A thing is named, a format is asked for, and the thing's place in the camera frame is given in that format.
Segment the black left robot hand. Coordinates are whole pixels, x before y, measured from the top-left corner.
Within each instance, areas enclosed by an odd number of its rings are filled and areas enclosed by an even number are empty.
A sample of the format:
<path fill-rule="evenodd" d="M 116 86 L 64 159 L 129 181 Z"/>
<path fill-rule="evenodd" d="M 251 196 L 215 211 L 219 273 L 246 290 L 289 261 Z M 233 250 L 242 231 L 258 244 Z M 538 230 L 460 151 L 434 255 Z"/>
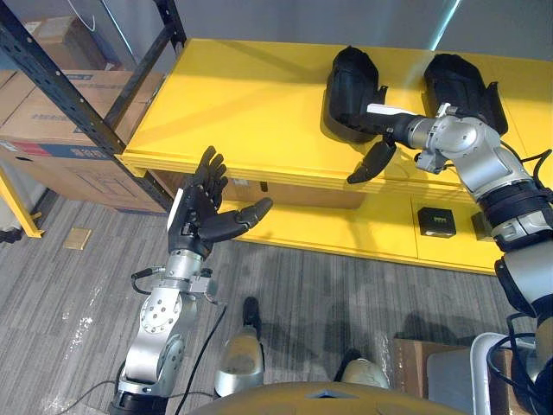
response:
<path fill-rule="evenodd" d="M 213 146 L 204 151 L 196 171 L 178 188 L 168 217 L 168 252 L 190 251 L 206 259 L 218 242 L 255 227 L 270 211 L 265 197 L 240 210 L 219 211 L 228 184 L 224 157 Z"/>

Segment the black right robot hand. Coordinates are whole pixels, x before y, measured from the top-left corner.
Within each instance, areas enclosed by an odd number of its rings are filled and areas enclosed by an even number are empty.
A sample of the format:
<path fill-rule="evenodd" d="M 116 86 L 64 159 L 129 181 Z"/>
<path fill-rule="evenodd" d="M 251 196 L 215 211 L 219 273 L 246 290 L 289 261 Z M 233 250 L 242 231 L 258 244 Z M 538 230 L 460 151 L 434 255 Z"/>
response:
<path fill-rule="evenodd" d="M 349 184 L 368 182 L 378 176 L 392 159 L 397 142 L 408 145 L 409 124 L 419 119 L 415 113 L 394 106 L 371 103 L 365 113 L 350 115 L 347 122 L 358 131 L 382 139 L 367 152 L 360 165 L 347 178 Z"/>

